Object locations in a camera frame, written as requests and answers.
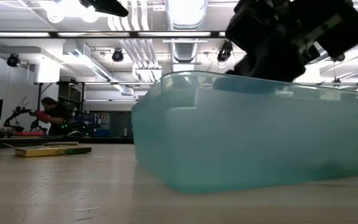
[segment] spotlight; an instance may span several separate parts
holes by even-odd
[[[115,62],[121,62],[124,60],[124,55],[122,54],[122,49],[114,49],[114,53],[112,54],[112,60]]]
[[[7,59],[6,63],[10,67],[15,67],[16,68],[16,67],[19,67],[22,62],[19,59],[19,54],[12,53],[11,56]]]
[[[231,44],[230,41],[225,40],[218,53],[218,62],[226,62],[231,56],[232,51],[233,51],[233,45]]]

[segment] black robotic arm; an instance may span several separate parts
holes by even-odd
[[[358,12],[349,0],[240,0],[226,37],[247,55],[226,73],[283,82],[320,56],[333,60],[358,44]]]
[[[24,128],[20,126],[18,122],[16,122],[15,125],[11,125],[11,120],[16,118],[20,114],[29,113],[29,112],[31,112],[30,109],[21,108],[20,106],[16,107],[13,114],[10,117],[8,117],[8,119],[5,120],[4,127],[13,128],[15,129],[16,132],[23,132]]]

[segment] desk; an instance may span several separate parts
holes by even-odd
[[[133,145],[21,158],[0,149],[0,224],[358,224],[358,177],[186,195],[137,166]]]

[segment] ceiling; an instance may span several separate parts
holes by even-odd
[[[358,10],[358,0],[353,0]],[[67,17],[60,23],[53,24],[48,21],[45,9],[39,9],[40,3],[47,1],[24,1],[21,3],[16,0],[0,1],[0,30],[59,30],[59,31],[87,31],[99,30],[108,31],[109,26],[106,17],[100,17],[94,23],[84,22],[79,17]],[[203,30],[225,30],[230,18],[234,15],[233,7],[237,1],[230,0],[209,0],[206,20]],[[24,9],[26,4],[34,9]],[[148,22],[152,30],[166,30],[167,22],[165,17],[164,0],[148,1]],[[61,76],[71,76],[78,79],[94,79],[94,73],[88,67],[70,60],[70,57],[62,54],[62,45],[66,40],[63,39],[0,39],[0,45],[3,47],[40,47],[54,57],[61,60]],[[109,72],[120,74],[120,79],[131,81],[132,76],[125,72],[132,71],[132,61],[124,54],[123,62],[113,62],[111,59],[114,49],[122,47],[117,39],[77,39],[76,44],[81,46],[87,44],[92,50],[92,57],[104,66]],[[153,46],[160,65],[164,73],[171,72],[172,58],[170,55],[169,44],[164,44],[161,39],[153,39]],[[216,57],[217,51],[221,47],[223,39],[208,39],[207,43],[199,44],[198,54],[195,62],[196,70],[206,70],[210,72],[222,73],[232,68],[245,53],[238,47],[234,47],[233,56],[229,58],[225,65],[218,64]],[[321,75],[324,81],[333,80],[335,75],[342,75],[354,70],[358,70],[358,46],[346,53],[346,61],[334,64],[332,62],[321,62]],[[347,82],[358,82],[358,76],[352,77]]]

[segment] ceiling light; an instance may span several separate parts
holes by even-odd
[[[172,31],[172,32],[139,32],[139,37],[209,37],[211,32]]]
[[[174,64],[172,65],[173,72],[182,72],[182,71],[193,71],[195,65],[193,64]]]
[[[0,32],[0,37],[50,37],[47,32]]]
[[[154,85],[154,82],[119,82],[121,85]]]
[[[109,82],[105,82],[105,83],[91,82],[91,83],[85,83],[85,85],[111,85],[111,83],[109,83]]]
[[[99,19],[99,16],[94,11],[94,7],[90,6],[86,9],[85,13],[81,16],[82,20],[87,23],[94,23]]]
[[[129,37],[128,32],[58,32],[60,37]]]
[[[108,102],[109,100],[85,100],[87,102]]]
[[[59,14],[54,14],[52,12],[47,12],[47,17],[49,22],[54,23],[54,24],[58,24],[59,22],[64,20],[64,16],[61,16]]]
[[[83,65],[87,66],[90,70],[92,70],[94,73],[98,74],[100,77],[105,79],[106,81],[112,80],[112,77],[104,72],[101,68],[99,68],[90,58],[83,55],[78,49],[75,49],[75,54],[69,52],[69,55],[72,57],[78,58],[82,62]]]
[[[205,44],[208,40],[162,40],[164,44]]]
[[[197,24],[203,20],[207,8],[206,0],[169,0],[165,4],[169,19],[174,24]]]
[[[122,100],[111,100],[111,101],[117,101],[117,102],[130,102],[130,101],[137,101],[137,99],[122,99]]]

